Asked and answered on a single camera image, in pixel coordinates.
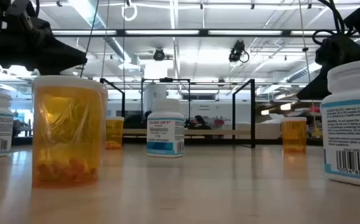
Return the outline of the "orange pill bottle white cap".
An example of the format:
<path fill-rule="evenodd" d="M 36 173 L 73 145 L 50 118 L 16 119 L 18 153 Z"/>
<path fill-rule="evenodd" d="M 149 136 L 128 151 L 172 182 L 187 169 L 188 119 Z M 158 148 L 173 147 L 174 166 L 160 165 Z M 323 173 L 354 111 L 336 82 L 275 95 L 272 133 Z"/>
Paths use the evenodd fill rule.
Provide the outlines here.
<path fill-rule="evenodd" d="M 105 145 L 107 87 L 49 75 L 32 83 L 32 186 L 66 188 L 98 179 Z"/>
<path fill-rule="evenodd" d="M 106 119 L 106 149 L 117 150 L 122 148 L 124 121 L 124 117 L 121 116 L 108 117 Z"/>
<path fill-rule="evenodd" d="M 306 122 L 305 117 L 290 117 L 282 120 L 283 150 L 286 153 L 306 152 Z"/>

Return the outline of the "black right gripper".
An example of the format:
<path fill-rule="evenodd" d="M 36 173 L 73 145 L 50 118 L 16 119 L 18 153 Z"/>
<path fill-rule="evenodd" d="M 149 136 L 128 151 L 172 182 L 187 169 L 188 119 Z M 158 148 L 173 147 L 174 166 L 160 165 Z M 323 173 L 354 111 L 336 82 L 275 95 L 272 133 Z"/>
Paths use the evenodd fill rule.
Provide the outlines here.
<path fill-rule="evenodd" d="M 322 100 L 328 96 L 328 72 L 335 67 L 360 61 L 360 45 L 346 36 L 325 38 L 316 51 L 321 65 L 318 76 L 296 94 L 299 100 Z"/>

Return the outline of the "white LED light bar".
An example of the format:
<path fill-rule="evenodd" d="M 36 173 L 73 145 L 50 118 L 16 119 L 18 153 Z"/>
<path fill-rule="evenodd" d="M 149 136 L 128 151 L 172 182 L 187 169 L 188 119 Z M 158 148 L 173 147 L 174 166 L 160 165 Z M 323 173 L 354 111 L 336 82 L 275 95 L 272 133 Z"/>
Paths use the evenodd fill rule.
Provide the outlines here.
<path fill-rule="evenodd" d="M 55 35 L 116 35 L 115 30 L 53 30 Z"/>
<path fill-rule="evenodd" d="M 318 36 L 324 36 L 324 35 L 333 35 L 334 32 L 332 30 L 292 30 L 290 32 L 290 35 L 318 35 Z"/>
<path fill-rule="evenodd" d="M 126 30 L 126 35 L 198 35 L 198 30 Z"/>
<path fill-rule="evenodd" d="M 281 30 L 209 30 L 209 35 L 281 35 Z"/>

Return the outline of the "black background rig frame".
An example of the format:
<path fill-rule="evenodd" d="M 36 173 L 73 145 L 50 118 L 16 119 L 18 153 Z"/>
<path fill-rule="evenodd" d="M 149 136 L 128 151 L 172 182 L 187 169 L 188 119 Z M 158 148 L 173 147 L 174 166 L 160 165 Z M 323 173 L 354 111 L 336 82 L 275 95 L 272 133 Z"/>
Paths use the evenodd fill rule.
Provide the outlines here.
<path fill-rule="evenodd" d="M 178 78 L 143 78 L 141 80 L 141 109 L 143 115 L 143 127 L 148 129 L 152 124 L 160 121 L 179 121 L 183 127 L 186 116 L 181 112 L 180 101 L 170 98 L 168 86 L 180 86 L 187 83 L 191 86 L 190 79 Z"/>

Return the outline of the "black overhead rig beam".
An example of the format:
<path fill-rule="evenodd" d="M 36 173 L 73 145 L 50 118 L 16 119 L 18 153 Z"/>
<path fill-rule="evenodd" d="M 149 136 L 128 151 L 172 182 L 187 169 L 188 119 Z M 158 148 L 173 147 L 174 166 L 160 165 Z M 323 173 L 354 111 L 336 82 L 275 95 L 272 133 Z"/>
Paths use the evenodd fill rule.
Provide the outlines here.
<path fill-rule="evenodd" d="M 91 29 L 56 29 L 56 30 L 91 30 Z M 126 35 L 126 30 L 198 30 L 198 35 Z M 209 30 L 223 30 L 223 29 L 117 29 L 116 35 L 55 35 L 57 37 L 311 37 L 312 35 L 290 35 L 292 30 L 281 30 L 281 35 L 209 35 Z M 264 30 L 264 29 L 241 29 L 241 30 Z"/>

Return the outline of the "person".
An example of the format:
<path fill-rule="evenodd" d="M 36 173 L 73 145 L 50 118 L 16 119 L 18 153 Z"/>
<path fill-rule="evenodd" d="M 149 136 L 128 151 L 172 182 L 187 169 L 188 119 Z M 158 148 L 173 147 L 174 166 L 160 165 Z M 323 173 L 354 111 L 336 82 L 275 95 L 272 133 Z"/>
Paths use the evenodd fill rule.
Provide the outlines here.
<path fill-rule="evenodd" d="M 207 125 L 204 118 L 201 115 L 195 115 L 193 122 L 189 123 L 188 129 L 207 129 L 210 130 L 211 127 Z"/>

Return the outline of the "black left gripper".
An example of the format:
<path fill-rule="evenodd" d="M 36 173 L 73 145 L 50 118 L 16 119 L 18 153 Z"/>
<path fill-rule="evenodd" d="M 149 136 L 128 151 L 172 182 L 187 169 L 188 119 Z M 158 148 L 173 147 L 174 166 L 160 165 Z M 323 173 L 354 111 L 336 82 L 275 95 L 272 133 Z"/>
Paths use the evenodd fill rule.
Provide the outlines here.
<path fill-rule="evenodd" d="M 22 63 L 41 75 L 60 75 L 87 63 L 85 52 L 55 39 L 50 23 L 36 17 L 12 17 L 0 29 L 0 63 Z"/>

